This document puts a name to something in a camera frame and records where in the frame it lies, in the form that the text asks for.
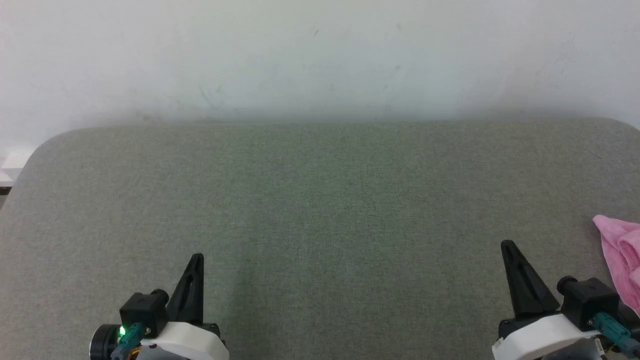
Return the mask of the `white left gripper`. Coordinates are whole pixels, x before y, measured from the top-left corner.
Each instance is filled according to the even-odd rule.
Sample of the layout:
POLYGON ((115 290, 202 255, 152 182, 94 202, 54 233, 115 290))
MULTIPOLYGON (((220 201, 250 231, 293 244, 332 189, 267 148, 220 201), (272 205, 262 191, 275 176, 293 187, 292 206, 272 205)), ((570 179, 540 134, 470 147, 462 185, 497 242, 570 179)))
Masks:
POLYGON ((228 360, 229 351, 204 323, 204 264, 194 253, 167 303, 169 323, 156 338, 143 339, 138 360, 228 360))

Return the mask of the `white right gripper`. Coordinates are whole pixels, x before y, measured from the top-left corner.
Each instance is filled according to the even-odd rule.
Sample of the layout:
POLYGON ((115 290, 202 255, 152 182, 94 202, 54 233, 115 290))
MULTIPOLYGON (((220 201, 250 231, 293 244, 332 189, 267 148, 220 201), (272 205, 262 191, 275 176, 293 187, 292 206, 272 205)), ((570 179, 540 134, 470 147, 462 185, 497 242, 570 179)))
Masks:
POLYGON ((603 360, 602 332, 610 315, 598 313, 582 330, 563 313, 560 303, 516 243, 500 244, 514 317, 498 324, 492 346, 495 360, 603 360))

